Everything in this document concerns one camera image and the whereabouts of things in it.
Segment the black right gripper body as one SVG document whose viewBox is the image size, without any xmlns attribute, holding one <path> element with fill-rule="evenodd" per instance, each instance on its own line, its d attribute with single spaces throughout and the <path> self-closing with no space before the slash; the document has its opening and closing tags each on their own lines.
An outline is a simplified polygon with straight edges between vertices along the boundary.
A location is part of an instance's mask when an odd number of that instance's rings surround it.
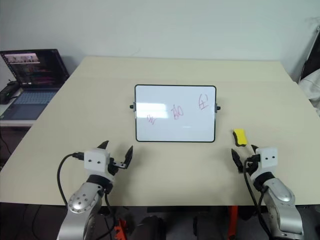
<svg viewBox="0 0 320 240">
<path fill-rule="evenodd" d="M 248 174 L 253 174 L 255 171 L 257 171 L 260 161 L 261 157 L 259 154 L 248 157 L 243 163 L 243 171 L 246 171 Z"/>
</svg>

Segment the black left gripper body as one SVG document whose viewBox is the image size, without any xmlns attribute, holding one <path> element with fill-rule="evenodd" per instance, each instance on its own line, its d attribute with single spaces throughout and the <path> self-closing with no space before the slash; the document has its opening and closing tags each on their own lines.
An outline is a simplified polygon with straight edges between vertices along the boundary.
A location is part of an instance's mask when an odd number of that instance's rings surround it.
<svg viewBox="0 0 320 240">
<path fill-rule="evenodd" d="M 127 168 L 126 162 L 117 163 L 117 162 L 115 162 L 115 159 L 113 157 L 111 157 L 109 159 L 109 163 L 108 163 L 108 166 L 107 166 L 107 171 L 112 176 L 115 176 L 116 173 L 119 171 L 119 169 L 126 169 L 126 168 Z"/>
</svg>

